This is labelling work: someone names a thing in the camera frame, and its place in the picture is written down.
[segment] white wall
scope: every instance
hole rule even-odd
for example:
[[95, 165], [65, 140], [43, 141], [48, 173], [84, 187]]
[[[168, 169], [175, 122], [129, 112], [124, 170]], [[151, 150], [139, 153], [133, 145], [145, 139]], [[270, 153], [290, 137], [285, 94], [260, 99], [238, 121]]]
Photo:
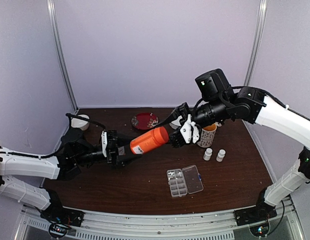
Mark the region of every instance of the white wall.
[[[0, 0], [0, 141], [48, 154], [67, 127], [62, 80], [46, 1]], [[26, 178], [38, 184], [38, 179]], [[22, 205], [0, 196], [0, 240], [13, 239]]]
[[259, 1], [56, 1], [79, 107], [194, 105], [194, 79], [222, 68], [242, 85]]
[[[310, 117], [310, 0], [269, 1], [250, 85], [270, 91]], [[302, 145], [265, 127], [254, 125], [253, 130], [273, 174], [280, 178], [298, 158]], [[301, 187], [292, 197], [310, 240], [310, 185]]]

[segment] orange bottle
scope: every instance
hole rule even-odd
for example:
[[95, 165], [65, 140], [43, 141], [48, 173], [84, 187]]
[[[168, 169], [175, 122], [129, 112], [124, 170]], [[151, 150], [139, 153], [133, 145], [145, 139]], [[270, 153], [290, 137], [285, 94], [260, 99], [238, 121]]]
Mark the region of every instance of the orange bottle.
[[133, 154], [144, 154], [162, 146], [169, 141], [167, 130], [161, 126], [154, 128], [130, 142]]

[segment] white cup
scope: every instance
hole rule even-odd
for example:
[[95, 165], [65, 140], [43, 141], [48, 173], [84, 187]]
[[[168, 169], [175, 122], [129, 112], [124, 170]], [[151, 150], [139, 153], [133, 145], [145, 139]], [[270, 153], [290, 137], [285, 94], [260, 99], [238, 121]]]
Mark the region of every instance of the white cup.
[[216, 129], [217, 126], [215, 123], [213, 125], [204, 127], [201, 130], [200, 140], [197, 142], [197, 145], [202, 148], [210, 147], [213, 143]]

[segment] black camera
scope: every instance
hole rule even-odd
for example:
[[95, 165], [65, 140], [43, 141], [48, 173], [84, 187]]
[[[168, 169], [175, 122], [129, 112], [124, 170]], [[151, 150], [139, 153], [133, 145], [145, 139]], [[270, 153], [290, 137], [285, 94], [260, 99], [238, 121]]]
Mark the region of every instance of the black camera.
[[225, 74], [219, 68], [198, 76], [195, 81], [205, 102], [218, 99], [219, 93], [221, 93], [228, 102], [235, 97], [234, 91]]

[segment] white backdrop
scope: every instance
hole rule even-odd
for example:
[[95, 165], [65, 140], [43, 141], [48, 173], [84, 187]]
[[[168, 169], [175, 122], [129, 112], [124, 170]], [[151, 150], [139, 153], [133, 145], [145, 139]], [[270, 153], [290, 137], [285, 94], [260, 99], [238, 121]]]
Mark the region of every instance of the white backdrop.
[[242, 85], [259, 1], [63, 0], [56, 13], [78, 106], [176, 106], [222, 68]]

